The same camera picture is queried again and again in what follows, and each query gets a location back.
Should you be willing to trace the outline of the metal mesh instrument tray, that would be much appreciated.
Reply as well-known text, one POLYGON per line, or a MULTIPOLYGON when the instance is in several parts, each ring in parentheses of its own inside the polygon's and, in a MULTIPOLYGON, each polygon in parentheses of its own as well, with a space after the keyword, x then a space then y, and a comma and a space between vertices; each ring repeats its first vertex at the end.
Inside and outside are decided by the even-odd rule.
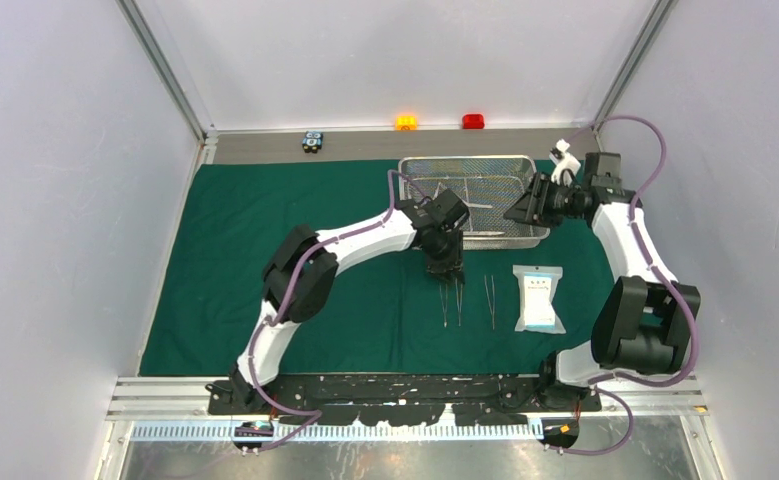
POLYGON ((525 192, 536 173, 536 163, 526 155, 420 156, 398 162, 406 176, 399 181, 400 198, 420 201, 440 192, 453 190, 469 207, 470 217, 462 227, 466 231, 505 231, 509 237, 470 241, 466 250, 512 250, 534 248, 546 239, 550 230, 516 224, 503 213, 525 192))

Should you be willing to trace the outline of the white sterile packet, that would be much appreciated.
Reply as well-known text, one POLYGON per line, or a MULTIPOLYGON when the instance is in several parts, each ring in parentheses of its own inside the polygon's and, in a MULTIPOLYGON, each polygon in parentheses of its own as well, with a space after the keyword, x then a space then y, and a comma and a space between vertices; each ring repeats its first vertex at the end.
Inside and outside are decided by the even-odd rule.
POLYGON ((566 329, 553 306, 563 269, 553 266, 514 265, 513 275, 518 281, 520 293, 519 318, 514 330, 565 334, 566 329))

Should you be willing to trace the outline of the steel surgical forceps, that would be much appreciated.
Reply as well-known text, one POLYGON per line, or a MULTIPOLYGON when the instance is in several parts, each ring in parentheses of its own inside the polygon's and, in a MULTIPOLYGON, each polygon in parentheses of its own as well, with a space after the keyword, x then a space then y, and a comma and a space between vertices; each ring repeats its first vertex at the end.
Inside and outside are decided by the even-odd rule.
POLYGON ((448 326, 448 311, 449 311, 449 300, 450 300, 449 284, 439 283, 438 293, 439 293, 440 306, 442 311, 443 327, 446 328, 448 326))

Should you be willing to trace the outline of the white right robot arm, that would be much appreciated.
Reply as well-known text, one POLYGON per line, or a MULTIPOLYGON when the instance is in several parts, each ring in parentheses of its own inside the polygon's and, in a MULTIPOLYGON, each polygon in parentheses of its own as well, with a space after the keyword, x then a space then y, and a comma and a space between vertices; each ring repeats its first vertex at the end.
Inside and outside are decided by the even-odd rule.
POLYGON ((549 229, 566 219, 585 220, 614 284, 590 340, 543 362, 537 400, 556 411, 575 398, 576 388, 614 378, 650 387, 679 383, 699 354, 698 289, 679 282, 660 259, 645 226, 642 192, 621 179, 620 155, 591 152, 579 161, 556 147, 549 157, 553 171, 534 174, 504 218, 549 229))

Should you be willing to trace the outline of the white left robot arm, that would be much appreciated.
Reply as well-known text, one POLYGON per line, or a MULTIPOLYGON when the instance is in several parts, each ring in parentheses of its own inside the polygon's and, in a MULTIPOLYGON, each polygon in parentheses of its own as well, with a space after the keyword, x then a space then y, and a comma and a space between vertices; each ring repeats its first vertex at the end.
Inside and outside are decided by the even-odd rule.
POLYGON ((463 282, 462 227, 469 217, 468 205, 444 190, 420 201, 392 198, 378 215, 335 229, 294 227, 262 271, 259 317, 244 351, 227 381, 207 386, 210 414, 258 414, 270 405, 269 384, 298 327, 324 308, 336 277, 350 268, 419 249, 428 274, 463 282))

